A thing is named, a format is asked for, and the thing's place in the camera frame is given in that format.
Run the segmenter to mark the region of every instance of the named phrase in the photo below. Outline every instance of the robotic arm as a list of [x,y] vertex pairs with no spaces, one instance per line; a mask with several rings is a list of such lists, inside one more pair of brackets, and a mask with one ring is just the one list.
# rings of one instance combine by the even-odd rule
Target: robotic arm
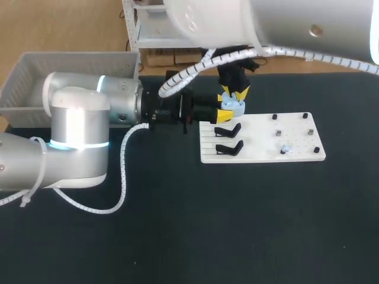
[[[156,124],[180,122],[186,133],[193,120],[215,124],[243,114],[239,112],[249,90],[243,69],[254,69],[251,58],[256,56],[306,57],[379,73],[375,65],[327,55],[379,63],[379,0],[164,2],[183,35],[200,46],[221,49],[210,49],[200,63],[179,73],[168,72],[159,90],[143,89],[140,81],[132,79],[57,72],[49,75],[36,100],[52,118],[52,139],[44,143],[0,134],[0,188],[20,191],[0,200],[0,205],[21,196],[25,205],[37,188],[55,188],[75,204],[58,189],[87,188],[104,181],[109,124],[148,122],[154,128]],[[202,98],[184,88],[202,70],[212,67],[219,69],[226,97],[215,94]],[[209,108],[197,111],[196,105]],[[146,127],[132,128],[124,144],[134,130]],[[109,211],[76,206],[99,214],[119,209],[126,186],[123,151],[120,202]]]

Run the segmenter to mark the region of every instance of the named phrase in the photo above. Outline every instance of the gray plastic bin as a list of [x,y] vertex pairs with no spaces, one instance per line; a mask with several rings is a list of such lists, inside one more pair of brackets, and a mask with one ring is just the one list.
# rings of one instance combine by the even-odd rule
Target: gray plastic bin
[[136,52],[24,53],[6,79],[0,93],[0,114],[12,127],[50,127],[42,105],[30,98],[41,92],[52,72],[73,72],[138,79]]

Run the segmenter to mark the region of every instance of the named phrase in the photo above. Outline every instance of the glowing blue ring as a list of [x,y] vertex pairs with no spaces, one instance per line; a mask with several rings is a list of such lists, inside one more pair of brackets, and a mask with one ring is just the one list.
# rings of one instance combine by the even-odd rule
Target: glowing blue ring
[[99,143],[99,144],[84,144],[80,145],[70,145],[69,143],[63,143],[63,142],[57,142],[54,140],[50,140],[50,145],[53,148],[59,149],[59,150],[69,150],[69,149],[94,149],[94,148],[103,148],[106,146],[109,146],[109,142],[105,143]]

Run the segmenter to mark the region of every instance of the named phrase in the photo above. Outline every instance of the black table mat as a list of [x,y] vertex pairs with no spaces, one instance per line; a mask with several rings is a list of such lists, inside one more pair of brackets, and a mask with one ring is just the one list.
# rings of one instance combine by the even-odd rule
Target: black table mat
[[[150,88],[163,78],[141,80]],[[310,111],[324,162],[201,164],[197,124],[188,135],[180,126],[140,131],[127,147],[127,200],[115,214],[78,210],[53,191],[37,192],[24,209],[20,201],[0,207],[0,282],[378,283],[379,78],[251,82],[246,113]],[[221,92],[214,77],[192,87]],[[71,197],[114,206],[125,132],[111,130],[106,181]]]

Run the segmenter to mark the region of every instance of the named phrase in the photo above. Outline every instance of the light blue object held by gripper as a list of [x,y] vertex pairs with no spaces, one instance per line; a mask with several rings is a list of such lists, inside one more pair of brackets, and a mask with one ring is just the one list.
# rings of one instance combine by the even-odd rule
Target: light blue object held by gripper
[[221,103],[221,109],[233,111],[234,117],[241,117],[245,114],[245,102],[238,101],[235,93],[232,93],[232,97],[230,97],[224,92],[221,97],[223,100]]

